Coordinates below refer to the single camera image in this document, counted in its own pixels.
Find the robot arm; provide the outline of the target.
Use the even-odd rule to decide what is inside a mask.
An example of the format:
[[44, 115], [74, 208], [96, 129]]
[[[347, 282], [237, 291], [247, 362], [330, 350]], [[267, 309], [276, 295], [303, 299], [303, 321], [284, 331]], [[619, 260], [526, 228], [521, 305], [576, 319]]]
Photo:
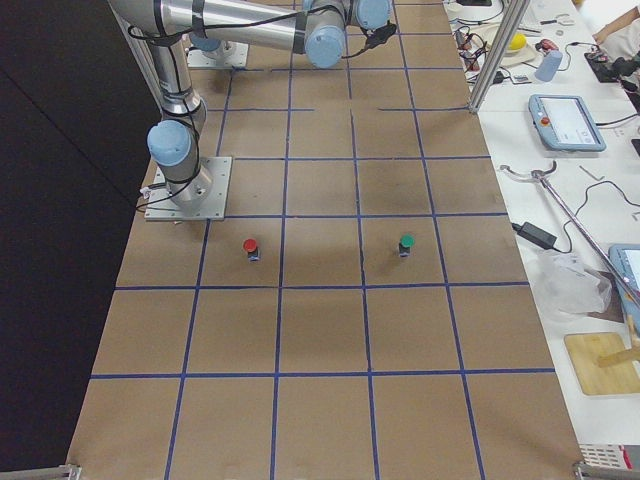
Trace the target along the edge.
[[184, 210], [199, 207], [213, 185], [199, 152], [206, 108], [192, 85], [184, 36], [201, 50], [217, 50], [227, 41], [288, 50], [326, 69], [342, 59], [347, 27], [369, 37], [366, 47], [376, 34], [391, 36], [396, 29], [386, 1], [306, 1], [300, 10], [247, 1], [113, 1], [110, 6], [127, 23], [130, 38], [148, 47], [162, 114], [147, 135], [164, 175], [159, 204]]

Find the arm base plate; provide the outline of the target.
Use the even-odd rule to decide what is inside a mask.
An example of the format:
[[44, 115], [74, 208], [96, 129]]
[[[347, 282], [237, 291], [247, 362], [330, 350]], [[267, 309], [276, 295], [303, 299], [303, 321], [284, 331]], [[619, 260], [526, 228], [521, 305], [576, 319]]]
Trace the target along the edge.
[[147, 221], [200, 221], [225, 218], [231, 178], [231, 157], [201, 157], [200, 171], [182, 190], [179, 185], [166, 188], [164, 174], [156, 168], [154, 183], [161, 185], [149, 192], [149, 206], [144, 206]]
[[194, 44], [187, 48], [187, 63], [193, 70], [234, 70], [246, 67], [249, 45], [224, 41], [213, 51], [205, 51]]

